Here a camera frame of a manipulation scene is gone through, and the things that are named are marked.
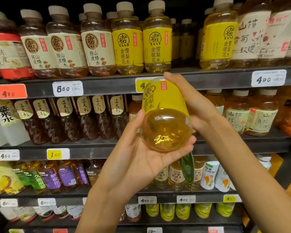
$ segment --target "white price tag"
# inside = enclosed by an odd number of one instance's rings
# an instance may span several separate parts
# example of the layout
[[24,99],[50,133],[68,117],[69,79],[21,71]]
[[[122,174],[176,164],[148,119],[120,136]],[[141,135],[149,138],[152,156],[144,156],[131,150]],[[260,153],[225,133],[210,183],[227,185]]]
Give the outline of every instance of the white price tag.
[[81,81],[53,82],[53,93],[56,97],[82,96],[83,83]]
[[156,204],[156,196],[138,196],[138,204]]
[[287,70],[254,71],[251,77],[252,87],[282,86],[286,81]]
[[39,198],[38,199],[38,205],[40,207],[56,206],[56,200],[55,200],[55,198]]
[[17,199],[0,199],[0,207],[18,207]]
[[224,233],[224,227],[208,227],[208,233]]
[[19,150],[0,150],[0,161],[19,160]]
[[148,227],[146,229],[147,233],[163,233],[162,227]]
[[177,195],[177,204],[194,204],[196,196],[194,195]]

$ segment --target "bottle with yellow label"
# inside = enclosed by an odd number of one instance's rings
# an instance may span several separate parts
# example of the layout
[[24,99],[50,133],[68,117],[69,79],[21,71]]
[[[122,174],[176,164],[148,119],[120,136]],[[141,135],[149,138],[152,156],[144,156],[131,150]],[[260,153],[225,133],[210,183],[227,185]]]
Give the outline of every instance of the bottle with yellow label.
[[180,27],[180,58],[179,64],[187,66],[194,56],[195,35],[192,28],[192,19],[183,19]]
[[192,123],[179,88],[163,77],[149,82],[143,93],[145,117],[141,137],[158,151],[172,151],[185,146],[192,135]]
[[112,23],[115,60],[120,74],[140,74],[143,70],[143,44],[141,24],[134,18],[131,2],[116,4],[119,18]]
[[232,5],[233,0],[214,0],[214,12],[205,19],[199,62],[202,69],[224,69],[230,63],[238,24]]
[[199,23],[199,30],[198,30],[198,35],[197,35],[197,47],[196,47],[196,55],[195,55],[195,58],[198,61],[200,59],[200,50],[202,48],[204,21],[207,18],[207,16],[210,15],[211,13],[213,13],[213,7],[207,8],[205,10],[204,20],[201,23]]
[[233,95],[226,99],[223,116],[232,124],[234,129],[242,134],[250,112],[249,90],[234,89]]
[[250,100],[250,113],[244,132],[252,136],[265,136],[271,129],[278,112],[278,101],[275,98],[277,89],[260,89]]
[[100,5],[86,3],[83,8],[87,18],[81,23],[81,36],[89,71],[94,76],[112,76],[117,69],[111,26],[101,18]]
[[164,11],[164,1],[151,1],[150,16],[142,25],[144,63],[149,73],[166,72],[171,67],[172,22]]
[[79,27],[69,21],[65,7],[49,6],[53,21],[46,25],[59,73],[64,78],[80,78],[88,74]]
[[218,112],[223,115],[225,98],[221,92],[222,89],[207,90],[205,97],[209,99],[217,108]]

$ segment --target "red price tag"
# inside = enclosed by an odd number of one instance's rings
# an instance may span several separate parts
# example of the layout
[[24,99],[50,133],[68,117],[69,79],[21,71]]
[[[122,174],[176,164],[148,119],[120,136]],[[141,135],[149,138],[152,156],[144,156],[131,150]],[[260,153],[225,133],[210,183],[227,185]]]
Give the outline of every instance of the red price tag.
[[53,229],[53,233],[68,233],[68,229]]
[[25,84],[0,85],[0,99],[25,99],[27,97]]

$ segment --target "dark brown bottle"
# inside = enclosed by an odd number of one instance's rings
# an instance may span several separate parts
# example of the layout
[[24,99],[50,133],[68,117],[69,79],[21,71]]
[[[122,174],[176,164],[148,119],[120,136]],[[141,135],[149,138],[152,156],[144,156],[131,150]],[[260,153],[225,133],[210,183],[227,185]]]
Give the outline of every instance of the dark brown bottle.
[[49,141],[46,131],[39,120],[37,114],[32,109],[28,99],[26,100],[17,100],[13,101],[14,107],[17,110],[17,113],[25,128],[29,134],[31,141],[36,145],[41,145]]
[[89,96],[72,97],[75,111],[79,117],[82,134],[86,140],[99,137],[99,127],[92,113],[92,105]]
[[104,95],[95,95],[91,97],[91,102],[93,103],[93,107],[96,113],[100,136],[102,139],[110,139],[114,137],[107,97]]
[[114,136],[118,140],[129,122],[126,96],[120,94],[107,97],[110,101]]
[[52,111],[50,103],[47,99],[36,99],[32,102],[34,110],[38,118],[42,122],[44,129],[49,137],[49,141],[58,144],[66,140],[67,136],[60,123],[59,116]]
[[58,113],[61,125],[67,135],[67,141],[78,141],[82,136],[80,122],[74,111],[70,97],[49,98],[55,113]]

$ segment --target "brown circular logo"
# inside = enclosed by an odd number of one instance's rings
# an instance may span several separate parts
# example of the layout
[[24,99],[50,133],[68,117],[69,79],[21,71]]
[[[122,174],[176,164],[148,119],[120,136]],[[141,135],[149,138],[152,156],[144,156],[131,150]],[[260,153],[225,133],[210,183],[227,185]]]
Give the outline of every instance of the brown circular logo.
[[99,45],[98,38],[92,33],[86,34],[85,42],[86,42],[87,47],[91,50],[95,50]]
[[60,52],[64,49],[64,42],[60,37],[54,35],[50,38],[50,42],[55,51]]
[[25,46],[26,46],[27,50],[32,54],[35,54],[39,51],[39,45],[33,39],[26,39]]

